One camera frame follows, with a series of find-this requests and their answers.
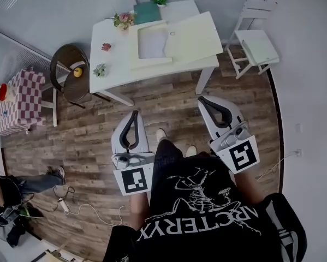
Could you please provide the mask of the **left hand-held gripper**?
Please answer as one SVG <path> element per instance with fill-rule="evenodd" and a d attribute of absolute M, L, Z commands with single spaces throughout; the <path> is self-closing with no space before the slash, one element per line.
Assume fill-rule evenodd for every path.
<path fill-rule="evenodd" d="M 127 139 L 130 130 L 134 132 L 131 141 Z M 152 188 L 154 153 L 148 152 L 144 121 L 138 110 L 130 112 L 120 121 L 111 136 L 111 147 L 114 154 L 112 162 L 116 167 L 114 175 L 122 195 L 149 192 Z"/>

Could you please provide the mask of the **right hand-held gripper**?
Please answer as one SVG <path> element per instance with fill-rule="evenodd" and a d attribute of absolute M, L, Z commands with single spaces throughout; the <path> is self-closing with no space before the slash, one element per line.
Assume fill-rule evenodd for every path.
<path fill-rule="evenodd" d="M 255 136 L 237 105 L 220 97 L 200 96 L 198 108 L 213 140 L 211 149 L 233 174 L 260 162 Z"/>

